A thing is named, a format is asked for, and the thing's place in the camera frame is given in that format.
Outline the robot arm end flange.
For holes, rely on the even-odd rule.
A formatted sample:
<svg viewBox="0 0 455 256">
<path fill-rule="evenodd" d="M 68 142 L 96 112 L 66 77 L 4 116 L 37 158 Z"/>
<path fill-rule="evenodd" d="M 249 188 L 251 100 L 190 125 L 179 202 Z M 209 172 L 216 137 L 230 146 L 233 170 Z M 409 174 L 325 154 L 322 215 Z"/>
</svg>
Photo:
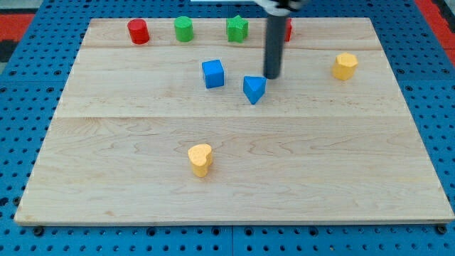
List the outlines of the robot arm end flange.
<svg viewBox="0 0 455 256">
<path fill-rule="evenodd" d="M 309 0 L 254 0 L 269 15 L 288 16 L 291 12 L 299 11 Z"/>
</svg>

